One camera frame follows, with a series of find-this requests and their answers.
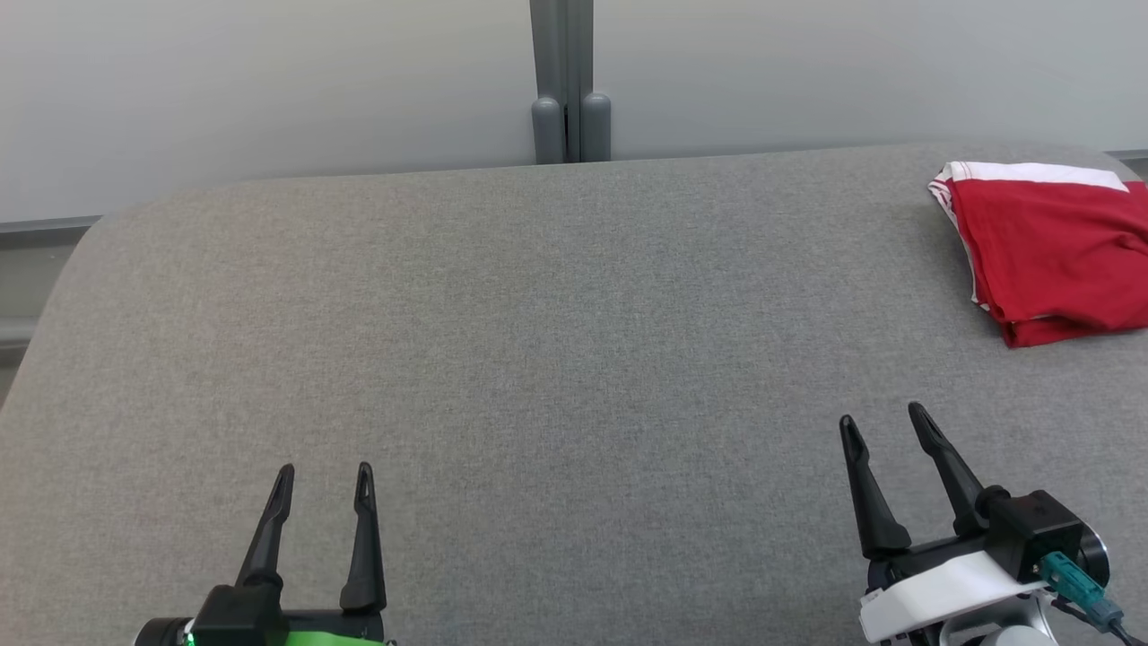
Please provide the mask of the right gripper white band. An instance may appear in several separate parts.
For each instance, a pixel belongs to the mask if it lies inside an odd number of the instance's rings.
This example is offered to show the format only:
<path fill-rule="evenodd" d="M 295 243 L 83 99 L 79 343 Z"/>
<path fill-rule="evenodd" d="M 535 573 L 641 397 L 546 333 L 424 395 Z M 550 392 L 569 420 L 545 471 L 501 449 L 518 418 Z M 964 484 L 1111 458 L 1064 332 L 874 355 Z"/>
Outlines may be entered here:
<path fill-rule="evenodd" d="M 934 461 L 951 503 L 952 531 L 960 538 L 987 528 L 977 511 L 979 478 L 921 402 L 908 417 L 920 446 Z M 839 433 L 856 514 L 858 540 L 869 561 L 858 613 L 872 645 L 1044 645 L 1046 610 L 1040 562 L 1000 565 L 979 539 L 934 540 L 912 547 L 870 467 L 870 451 L 853 417 Z"/>

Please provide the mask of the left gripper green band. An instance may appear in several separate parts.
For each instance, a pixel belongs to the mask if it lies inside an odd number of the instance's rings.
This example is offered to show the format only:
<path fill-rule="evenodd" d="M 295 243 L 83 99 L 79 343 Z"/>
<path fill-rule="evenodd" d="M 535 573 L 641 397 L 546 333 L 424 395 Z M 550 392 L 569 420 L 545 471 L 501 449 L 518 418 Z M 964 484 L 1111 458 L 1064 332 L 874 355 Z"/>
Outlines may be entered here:
<path fill-rule="evenodd" d="M 284 523 L 290 517 L 294 466 L 284 465 L 276 474 L 274 487 L 243 562 L 236 586 L 274 584 L 282 586 L 276 571 L 282 543 Z M 383 557 L 378 527 L 377 483 L 370 464 L 357 470 L 352 509 L 356 514 L 352 559 L 340 607 L 344 612 L 381 612 L 387 606 Z M 344 612 L 290 612 L 284 615 L 288 635 L 286 645 L 395 645 L 388 639 L 381 614 L 346 614 Z"/>

